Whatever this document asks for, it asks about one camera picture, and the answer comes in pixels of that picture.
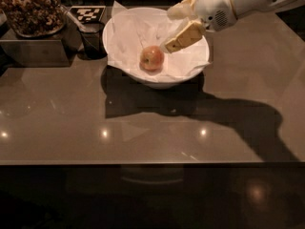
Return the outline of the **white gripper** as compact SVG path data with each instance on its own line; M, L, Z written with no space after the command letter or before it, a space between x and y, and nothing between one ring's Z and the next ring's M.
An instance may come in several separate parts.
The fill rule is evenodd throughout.
M208 31L222 31L236 21L232 0L182 0L167 10L171 20L184 19L160 44L165 53L179 52L200 41Z

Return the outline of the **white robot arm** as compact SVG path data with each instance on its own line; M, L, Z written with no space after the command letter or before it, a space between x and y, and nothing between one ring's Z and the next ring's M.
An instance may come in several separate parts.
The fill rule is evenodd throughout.
M167 10L168 18L181 24L161 43L161 49L178 52L201 40L207 31L223 31L255 11L288 10L303 4L304 0L182 0Z

